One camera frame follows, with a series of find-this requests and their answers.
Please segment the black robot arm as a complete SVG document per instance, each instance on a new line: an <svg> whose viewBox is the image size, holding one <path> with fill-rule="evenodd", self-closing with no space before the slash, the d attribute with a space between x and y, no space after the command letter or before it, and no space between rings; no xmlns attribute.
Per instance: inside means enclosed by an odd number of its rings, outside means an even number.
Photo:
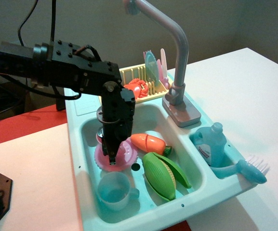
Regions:
<svg viewBox="0 0 278 231"><path fill-rule="evenodd" d="M0 75L7 80L25 77L38 85L68 88L101 97L97 118L103 125L102 150L111 165L116 162L120 144L132 133L135 96L122 86L117 64L102 61L97 50L56 41L24 47L0 44Z"/></svg>

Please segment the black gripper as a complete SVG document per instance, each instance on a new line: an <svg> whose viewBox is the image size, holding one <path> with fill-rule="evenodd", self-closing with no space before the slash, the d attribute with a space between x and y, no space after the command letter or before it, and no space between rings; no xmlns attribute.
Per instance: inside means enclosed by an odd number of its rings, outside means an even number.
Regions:
<svg viewBox="0 0 278 231"><path fill-rule="evenodd" d="M102 123L102 150L113 166L120 144L132 134L135 96L132 90L108 81L102 87L101 101L97 119Z"/></svg>

